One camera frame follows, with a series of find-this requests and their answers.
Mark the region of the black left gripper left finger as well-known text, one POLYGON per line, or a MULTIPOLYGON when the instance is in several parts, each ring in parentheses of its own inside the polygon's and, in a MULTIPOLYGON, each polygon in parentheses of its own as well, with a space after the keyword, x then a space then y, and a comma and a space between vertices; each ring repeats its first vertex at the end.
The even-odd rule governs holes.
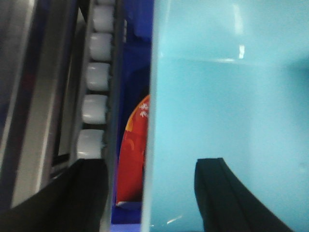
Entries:
POLYGON ((0 216, 2 232, 98 232, 108 196, 102 159, 79 159, 38 193, 0 216))

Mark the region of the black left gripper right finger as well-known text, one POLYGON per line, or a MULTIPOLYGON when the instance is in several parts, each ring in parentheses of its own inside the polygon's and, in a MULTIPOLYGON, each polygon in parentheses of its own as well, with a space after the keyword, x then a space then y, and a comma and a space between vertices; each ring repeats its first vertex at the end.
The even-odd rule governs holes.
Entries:
POLYGON ((223 158, 198 159, 195 198, 206 232, 291 232, 276 212, 277 189, 247 186, 223 158))

